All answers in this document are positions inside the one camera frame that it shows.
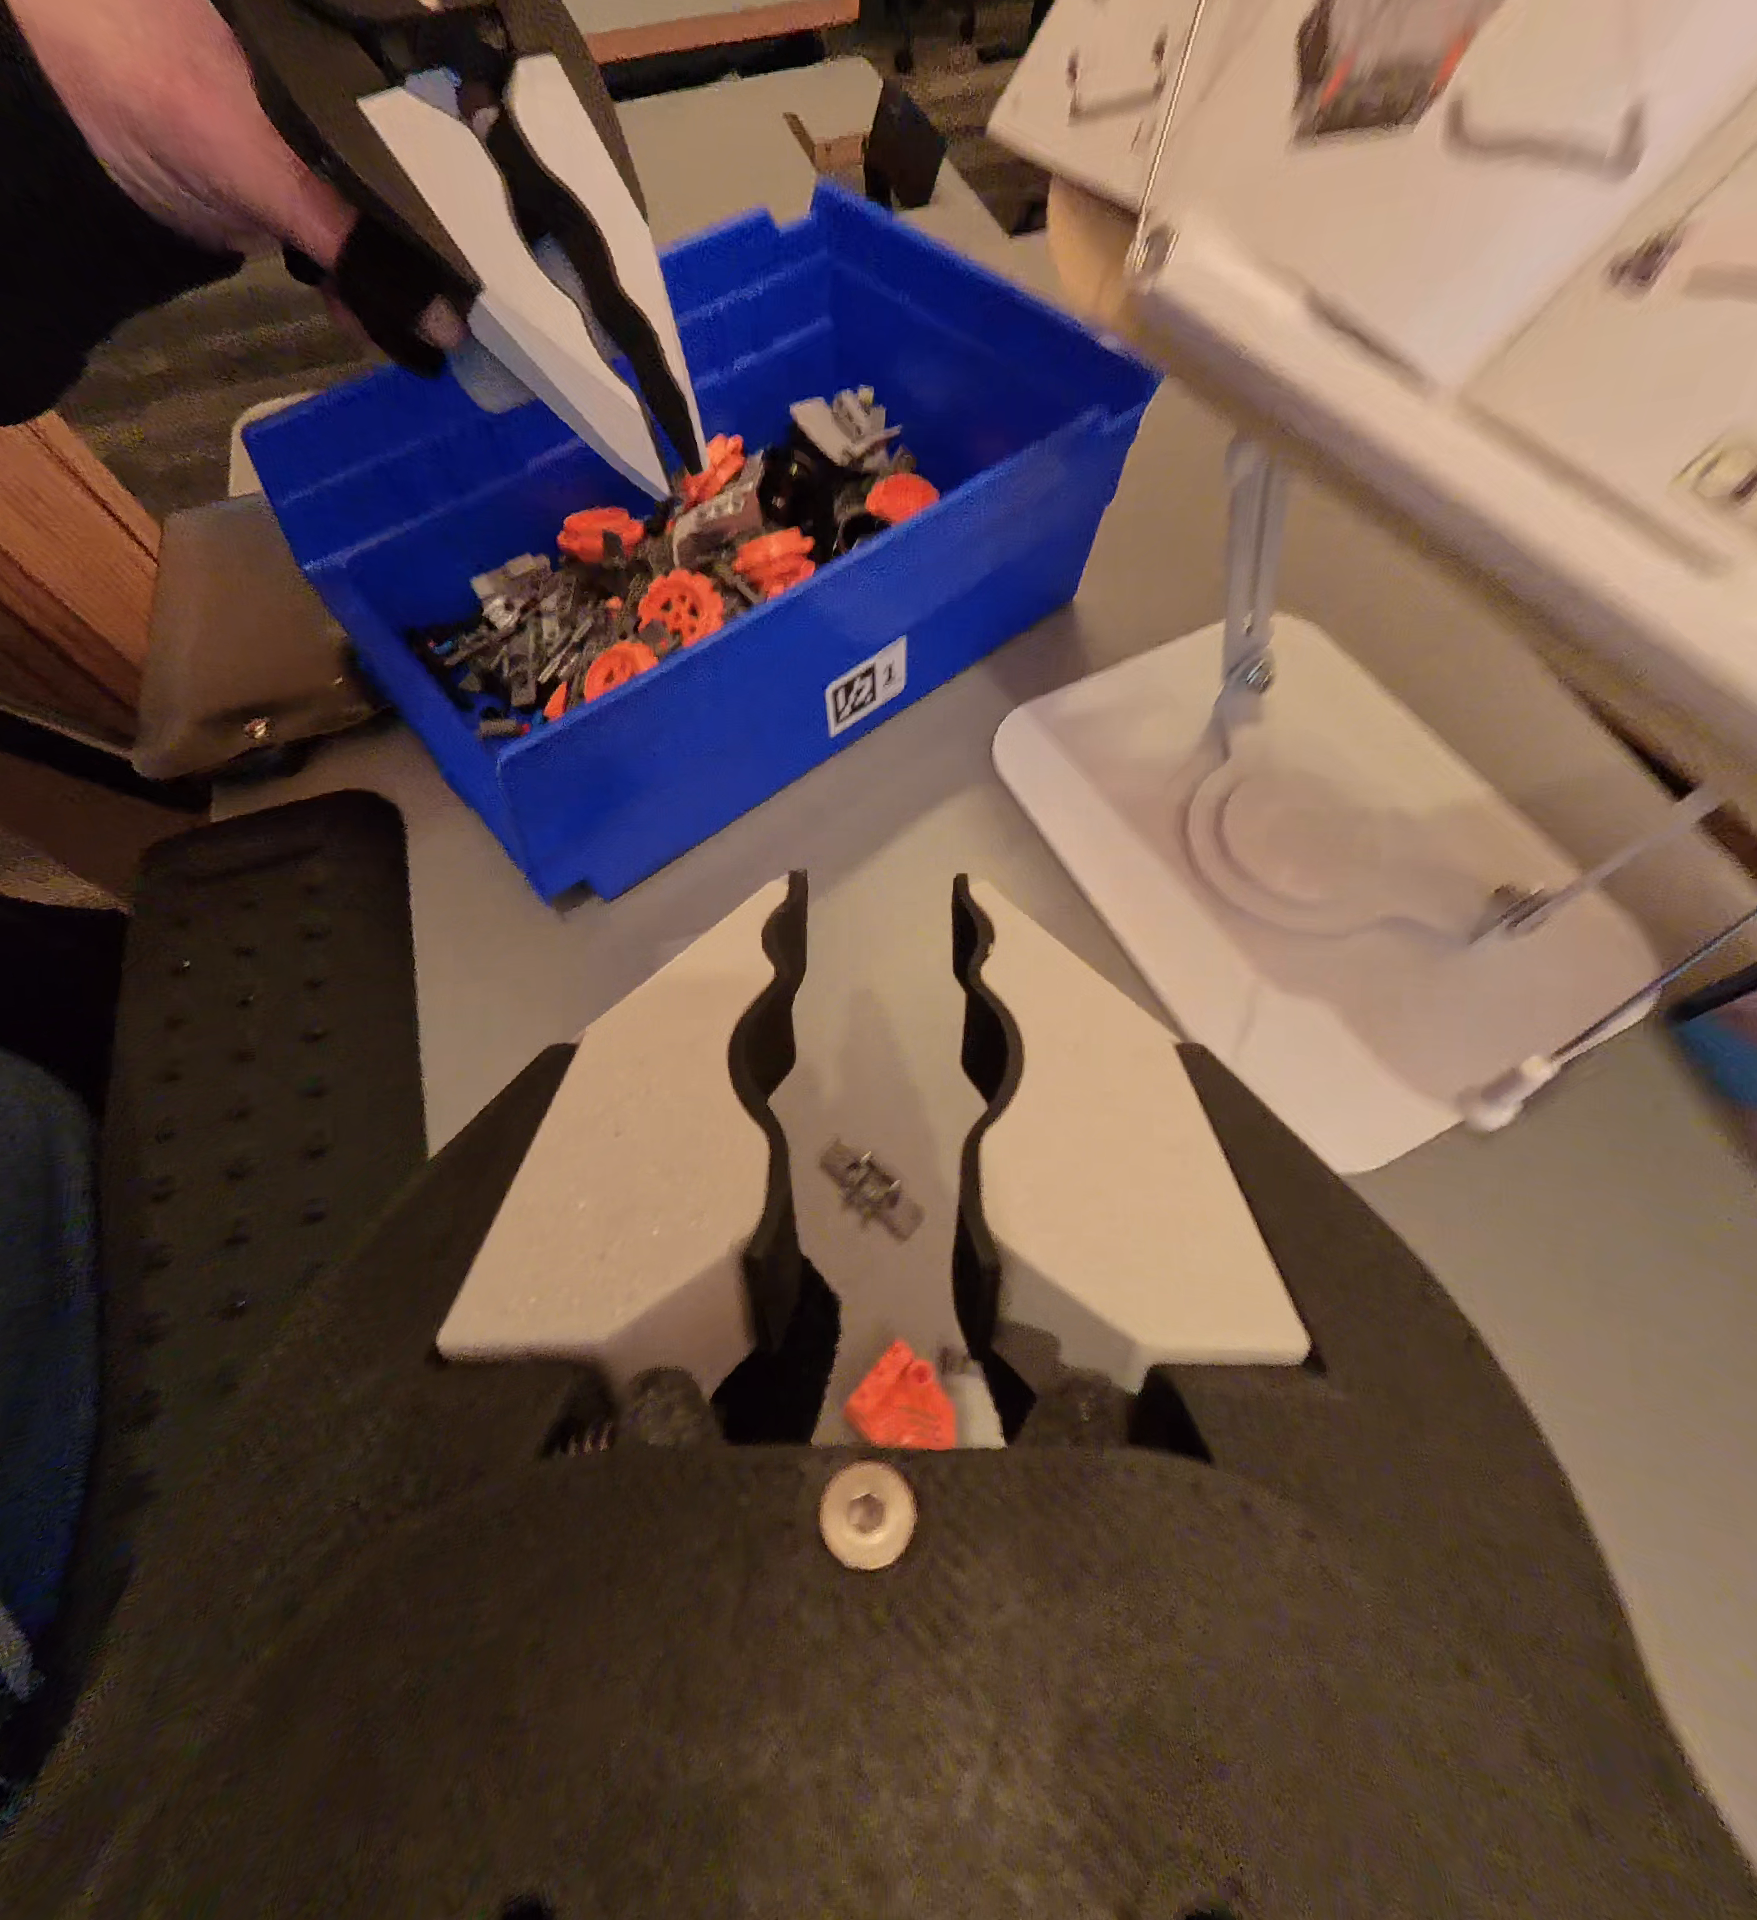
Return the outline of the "printed instruction booklet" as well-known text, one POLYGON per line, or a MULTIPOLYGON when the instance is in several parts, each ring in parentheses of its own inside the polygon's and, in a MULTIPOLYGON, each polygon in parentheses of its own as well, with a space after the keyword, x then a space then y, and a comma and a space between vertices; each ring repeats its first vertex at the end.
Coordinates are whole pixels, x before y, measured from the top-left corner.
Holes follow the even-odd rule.
POLYGON ((1545 461, 1757 530, 1757 3, 1211 4, 1148 210, 1545 461))

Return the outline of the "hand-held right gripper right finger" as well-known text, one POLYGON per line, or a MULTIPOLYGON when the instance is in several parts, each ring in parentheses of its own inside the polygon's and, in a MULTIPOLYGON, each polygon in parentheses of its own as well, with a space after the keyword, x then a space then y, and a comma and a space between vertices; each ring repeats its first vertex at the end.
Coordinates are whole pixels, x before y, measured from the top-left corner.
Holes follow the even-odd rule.
POLYGON ((1177 1375, 1313 1381, 1317 1348, 1173 1028, 982 879, 951 890, 954 1308, 1003 1446, 1200 1447, 1177 1375))

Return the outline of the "orange brick panel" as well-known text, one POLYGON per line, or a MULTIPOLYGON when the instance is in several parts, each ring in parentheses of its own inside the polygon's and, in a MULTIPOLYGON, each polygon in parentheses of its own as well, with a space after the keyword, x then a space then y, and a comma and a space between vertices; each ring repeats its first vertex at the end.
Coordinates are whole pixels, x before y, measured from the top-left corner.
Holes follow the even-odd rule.
POLYGON ((854 1383, 843 1420, 860 1446, 931 1455, 961 1447, 959 1410, 936 1362, 903 1337, 891 1337, 854 1383))

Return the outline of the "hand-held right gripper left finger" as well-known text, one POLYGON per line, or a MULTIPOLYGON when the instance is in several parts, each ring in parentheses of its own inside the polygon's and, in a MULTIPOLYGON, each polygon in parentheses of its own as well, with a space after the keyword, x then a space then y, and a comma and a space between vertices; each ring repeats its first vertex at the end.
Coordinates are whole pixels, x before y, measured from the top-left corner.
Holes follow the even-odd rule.
POLYGON ((439 1358, 561 1359, 618 1393, 672 1368, 731 1440, 813 1440, 839 1304, 799 1244, 772 1109, 808 958, 810 884, 772 881, 585 1028, 439 1358))

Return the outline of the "blue bin with square tag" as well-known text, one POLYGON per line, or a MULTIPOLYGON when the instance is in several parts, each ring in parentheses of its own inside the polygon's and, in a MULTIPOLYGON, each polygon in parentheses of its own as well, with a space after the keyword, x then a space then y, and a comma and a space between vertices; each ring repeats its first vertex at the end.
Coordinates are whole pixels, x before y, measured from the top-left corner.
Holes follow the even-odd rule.
POLYGON ((689 655, 488 741, 408 645, 563 514, 639 496, 539 407, 373 371, 242 441, 290 553, 450 790, 542 898, 625 894, 1077 592, 1159 373, 839 187, 672 244, 665 288, 709 429, 765 445, 789 404, 872 386, 939 489, 923 516, 689 655))

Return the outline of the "white book stand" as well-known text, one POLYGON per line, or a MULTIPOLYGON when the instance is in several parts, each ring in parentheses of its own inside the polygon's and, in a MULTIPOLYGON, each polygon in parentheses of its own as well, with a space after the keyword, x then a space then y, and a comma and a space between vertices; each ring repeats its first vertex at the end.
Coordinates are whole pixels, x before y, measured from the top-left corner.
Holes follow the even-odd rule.
POLYGON ((1504 1126, 1678 977, 1610 881, 1711 790, 1563 853, 1323 629, 1285 618, 1293 471, 1330 479, 1716 734, 1757 782, 1757 550, 1686 550, 1256 265, 1153 170, 1094 308, 1236 414, 1225 613, 1011 711, 995 771, 1177 1026, 1336 1170, 1504 1126))

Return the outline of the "grey track link piece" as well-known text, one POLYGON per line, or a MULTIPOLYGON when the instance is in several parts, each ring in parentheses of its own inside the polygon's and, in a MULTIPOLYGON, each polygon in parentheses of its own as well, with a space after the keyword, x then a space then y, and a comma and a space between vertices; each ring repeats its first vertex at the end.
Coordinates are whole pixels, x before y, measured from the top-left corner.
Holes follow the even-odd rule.
POLYGON ((833 1136, 818 1153, 818 1170, 845 1211, 864 1225, 881 1226, 894 1241, 908 1241, 923 1225, 924 1211, 903 1179, 864 1149, 833 1136))

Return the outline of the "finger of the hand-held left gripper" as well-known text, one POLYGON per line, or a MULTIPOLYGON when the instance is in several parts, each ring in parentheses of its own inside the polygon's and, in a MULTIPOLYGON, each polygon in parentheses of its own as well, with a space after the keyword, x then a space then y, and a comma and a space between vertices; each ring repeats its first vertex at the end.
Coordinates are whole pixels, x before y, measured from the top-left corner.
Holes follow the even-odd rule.
POLYGON ((482 158, 476 130, 492 119, 472 109, 453 117, 450 84, 408 84, 367 106, 371 128, 450 230, 484 283, 465 325, 470 346, 453 357, 458 386, 484 411, 529 396, 563 418, 653 499, 670 494, 670 449, 637 396, 632 373, 579 305, 569 261, 554 244, 529 248, 506 211, 500 173, 482 158))
POLYGON ((539 242, 571 265, 579 303, 625 361, 672 466, 699 468, 704 432, 651 224, 601 125, 558 56, 519 56, 506 80, 506 162, 539 242))

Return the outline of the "pile of small brick parts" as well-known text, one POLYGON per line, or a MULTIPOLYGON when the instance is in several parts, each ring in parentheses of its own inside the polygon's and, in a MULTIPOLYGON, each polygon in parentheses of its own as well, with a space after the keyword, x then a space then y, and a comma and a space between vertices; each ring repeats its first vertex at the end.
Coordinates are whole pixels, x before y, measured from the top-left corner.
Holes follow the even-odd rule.
POLYGON ((404 632, 410 655, 494 745, 551 727, 824 565, 940 503, 866 386, 810 396, 772 444, 717 435, 639 516, 587 506, 548 550, 472 577, 474 610, 404 632))

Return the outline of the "person's left hand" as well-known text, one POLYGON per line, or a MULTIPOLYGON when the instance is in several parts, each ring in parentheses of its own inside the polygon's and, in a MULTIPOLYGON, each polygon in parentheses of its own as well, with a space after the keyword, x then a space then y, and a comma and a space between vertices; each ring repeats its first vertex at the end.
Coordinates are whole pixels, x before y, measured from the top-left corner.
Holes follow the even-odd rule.
POLYGON ((212 253, 287 248, 329 274, 356 210, 293 153, 210 3, 11 3, 90 153, 148 216, 212 253))

